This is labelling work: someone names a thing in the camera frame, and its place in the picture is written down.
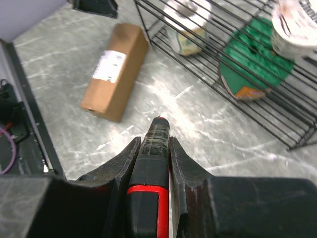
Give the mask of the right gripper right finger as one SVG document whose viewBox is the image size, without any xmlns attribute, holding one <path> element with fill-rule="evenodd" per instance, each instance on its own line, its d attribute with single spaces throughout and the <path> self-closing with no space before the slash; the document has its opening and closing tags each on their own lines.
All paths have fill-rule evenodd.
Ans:
<svg viewBox="0 0 317 238">
<path fill-rule="evenodd" d="M 187 155 L 175 137 L 170 139 L 170 175 L 174 237 L 213 237 L 207 184 L 211 174 Z"/>
</svg>

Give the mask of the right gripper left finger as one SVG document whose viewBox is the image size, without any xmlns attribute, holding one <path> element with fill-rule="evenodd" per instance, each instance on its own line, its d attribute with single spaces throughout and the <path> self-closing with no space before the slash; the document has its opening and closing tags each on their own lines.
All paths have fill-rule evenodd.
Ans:
<svg viewBox="0 0 317 238">
<path fill-rule="evenodd" d="M 102 213 L 102 238 L 124 236 L 125 197 L 140 146 L 141 138 L 133 138 L 118 155 L 77 179 L 106 196 L 103 202 L 93 202 Z"/>
</svg>

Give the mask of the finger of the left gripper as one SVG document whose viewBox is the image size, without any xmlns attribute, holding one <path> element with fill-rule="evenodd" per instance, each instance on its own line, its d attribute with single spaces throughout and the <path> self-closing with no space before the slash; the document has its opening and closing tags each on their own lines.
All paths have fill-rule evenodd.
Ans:
<svg viewBox="0 0 317 238">
<path fill-rule="evenodd" d="M 70 0 L 69 3 L 77 11 L 109 18 L 118 17 L 118 4 L 115 0 Z"/>
</svg>

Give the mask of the red utility knife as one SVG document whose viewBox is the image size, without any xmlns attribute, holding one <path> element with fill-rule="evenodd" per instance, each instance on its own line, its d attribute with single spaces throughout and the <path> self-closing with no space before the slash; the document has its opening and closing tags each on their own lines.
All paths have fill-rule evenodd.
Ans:
<svg viewBox="0 0 317 238">
<path fill-rule="evenodd" d="M 155 117 L 139 149 L 127 190 L 127 238 L 169 236 L 170 125 Z"/>
</svg>

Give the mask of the brown cardboard express box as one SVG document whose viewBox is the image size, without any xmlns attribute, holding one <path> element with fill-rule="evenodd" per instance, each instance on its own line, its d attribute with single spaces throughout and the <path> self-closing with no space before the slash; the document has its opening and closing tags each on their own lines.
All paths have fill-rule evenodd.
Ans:
<svg viewBox="0 0 317 238">
<path fill-rule="evenodd" d="M 148 48 L 140 26 L 116 24 L 83 96 L 81 108 L 97 117 L 119 122 Z"/>
</svg>

